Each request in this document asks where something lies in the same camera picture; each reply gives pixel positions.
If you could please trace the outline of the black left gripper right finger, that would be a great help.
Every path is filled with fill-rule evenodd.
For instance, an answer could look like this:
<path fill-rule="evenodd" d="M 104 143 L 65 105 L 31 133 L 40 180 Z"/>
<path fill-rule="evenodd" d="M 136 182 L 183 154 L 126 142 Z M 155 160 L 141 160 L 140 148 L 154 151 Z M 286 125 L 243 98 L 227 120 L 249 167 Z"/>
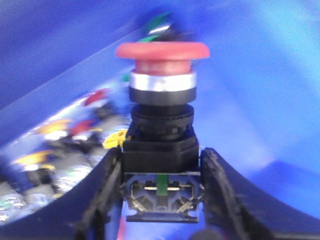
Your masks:
<path fill-rule="evenodd" d="M 226 240 L 318 240 L 320 220 L 269 195 L 213 148 L 200 154 L 205 223 Z"/>

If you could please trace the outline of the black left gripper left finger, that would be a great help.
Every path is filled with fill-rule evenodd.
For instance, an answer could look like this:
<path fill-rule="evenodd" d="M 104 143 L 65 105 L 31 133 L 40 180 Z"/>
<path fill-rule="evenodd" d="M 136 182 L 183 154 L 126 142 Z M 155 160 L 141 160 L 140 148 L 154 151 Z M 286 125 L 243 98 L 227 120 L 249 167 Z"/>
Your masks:
<path fill-rule="evenodd" d="M 62 197 L 0 228 L 2 240 L 115 240 L 122 197 L 121 150 L 100 163 Z"/>

